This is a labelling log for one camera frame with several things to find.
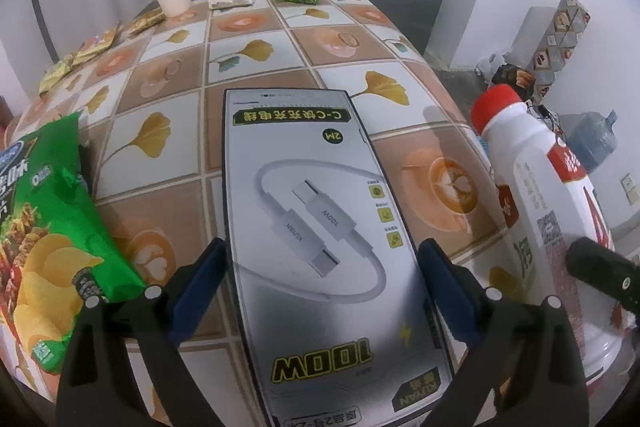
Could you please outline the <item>blue water jug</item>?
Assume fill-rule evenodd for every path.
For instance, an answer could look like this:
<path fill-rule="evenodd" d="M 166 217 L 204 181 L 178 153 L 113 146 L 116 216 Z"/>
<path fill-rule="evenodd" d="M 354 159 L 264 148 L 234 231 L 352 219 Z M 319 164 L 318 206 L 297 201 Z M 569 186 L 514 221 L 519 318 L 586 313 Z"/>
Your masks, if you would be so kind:
<path fill-rule="evenodd" d="M 586 173 L 592 173 L 603 164 L 618 145 L 613 130 L 617 121 L 615 110 L 608 116 L 597 112 L 582 114 L 568 135 L 568 146 L 576 155 Z"/>

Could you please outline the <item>orange yellow snack packet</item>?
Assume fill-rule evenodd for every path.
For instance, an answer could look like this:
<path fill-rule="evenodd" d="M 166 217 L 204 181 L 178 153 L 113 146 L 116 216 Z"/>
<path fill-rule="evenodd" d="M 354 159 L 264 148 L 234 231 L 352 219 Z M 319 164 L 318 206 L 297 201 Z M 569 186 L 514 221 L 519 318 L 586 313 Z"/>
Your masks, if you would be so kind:
<path fill-rule="evenodd" d="M 117 33 L 118 26 L 114 26 L 85 41 L 75 53 L 72 66 L 77 67 L 84 64 L 108 50 L 113 44 Z"/>

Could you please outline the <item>dark grey side cabinet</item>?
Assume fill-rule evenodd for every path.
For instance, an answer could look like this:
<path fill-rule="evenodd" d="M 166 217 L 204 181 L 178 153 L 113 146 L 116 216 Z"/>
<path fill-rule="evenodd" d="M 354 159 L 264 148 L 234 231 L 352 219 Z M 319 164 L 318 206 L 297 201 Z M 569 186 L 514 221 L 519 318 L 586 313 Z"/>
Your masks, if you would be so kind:
<path fill-rule="evenodd" d="M 423 54 L 431 38 L 442 0 L 369 0 Z"/>

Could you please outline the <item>grey charging cable box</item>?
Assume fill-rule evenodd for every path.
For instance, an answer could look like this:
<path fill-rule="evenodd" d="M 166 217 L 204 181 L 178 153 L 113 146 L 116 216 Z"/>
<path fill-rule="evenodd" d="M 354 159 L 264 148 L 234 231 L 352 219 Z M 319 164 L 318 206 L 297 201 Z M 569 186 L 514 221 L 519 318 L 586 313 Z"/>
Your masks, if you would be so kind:
<path fill-rule="evenodd" d="M 224 217 L 271 426 L 419 426 L 452 363 L 393 190 L 341 90 L 224 94 Z"/>

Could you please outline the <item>white AD calcium milk bottle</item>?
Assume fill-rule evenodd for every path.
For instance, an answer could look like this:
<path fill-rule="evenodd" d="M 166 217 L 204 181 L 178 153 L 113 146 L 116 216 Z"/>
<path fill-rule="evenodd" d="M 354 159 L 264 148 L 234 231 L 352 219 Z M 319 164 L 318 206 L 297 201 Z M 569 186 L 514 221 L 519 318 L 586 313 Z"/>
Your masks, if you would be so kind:
<path fill-rule="evenodd" d="M 576 338 L 588 384 L 611 367 L 623 343 L 616 300 L 568 273 L 568 247 L 587 237 L 613 239 L 594 187 L 577 156 L 507 84 L 488 89 L 470 119 L 488 145 L 508 244 L 526 303 L 560 298 Z"/>

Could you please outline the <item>patterned paper gift bag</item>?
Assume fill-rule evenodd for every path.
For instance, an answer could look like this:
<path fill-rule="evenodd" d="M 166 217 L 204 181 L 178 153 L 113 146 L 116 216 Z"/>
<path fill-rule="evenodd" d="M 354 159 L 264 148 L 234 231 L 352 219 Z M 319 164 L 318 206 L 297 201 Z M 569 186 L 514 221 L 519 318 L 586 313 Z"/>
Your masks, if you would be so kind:
<path fill-rule="evenodd" d="M 533 101 L 540 104 L 575 52 L 591 16 L 577 0 L 560 0 L 532 57 Z"/>

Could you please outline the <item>brown gold snack packet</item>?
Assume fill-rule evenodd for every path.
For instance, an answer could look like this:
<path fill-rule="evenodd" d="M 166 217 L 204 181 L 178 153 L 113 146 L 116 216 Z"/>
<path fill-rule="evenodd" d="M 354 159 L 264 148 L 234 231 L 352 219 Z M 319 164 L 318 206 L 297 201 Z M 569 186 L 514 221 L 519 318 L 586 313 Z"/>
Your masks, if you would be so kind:
<path fill-rule="evenodd" d="M 161 8 L 149 10 L 135 18 L 127 29 L 129 39 L 141 34 L 165 20 L 166 16 Z"/>

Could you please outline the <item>green potato chip bag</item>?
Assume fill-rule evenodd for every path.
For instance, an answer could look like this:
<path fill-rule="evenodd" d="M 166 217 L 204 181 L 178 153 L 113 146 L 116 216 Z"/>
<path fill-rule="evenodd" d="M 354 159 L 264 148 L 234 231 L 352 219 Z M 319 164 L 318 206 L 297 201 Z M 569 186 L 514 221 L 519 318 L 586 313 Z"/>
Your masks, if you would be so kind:
<path fill-rule="evenodd" d="M 138 297 L 81 176 L 79 118 L 26 134 L 1 154 L 1 315 L 45 372 L 61 372 L 82 304 Z"/>

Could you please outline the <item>patterned ginkgo tablecloth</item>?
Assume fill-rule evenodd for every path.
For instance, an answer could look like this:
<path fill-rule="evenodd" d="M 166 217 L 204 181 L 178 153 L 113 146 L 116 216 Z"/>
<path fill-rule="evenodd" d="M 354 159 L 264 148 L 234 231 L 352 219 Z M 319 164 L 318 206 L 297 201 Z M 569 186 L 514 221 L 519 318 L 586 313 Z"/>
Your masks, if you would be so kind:
<path fill-rule="evenodd" d="M 413 246 L 501 228 L 489 164 L 369 0 L 203 3 L 67 75 L 8 130 L 78 116 L 99 212 L 165 284 L 206 239 L 229 280 L 181 345 L 231 426 L 416 426 L 452 376 Z"/>

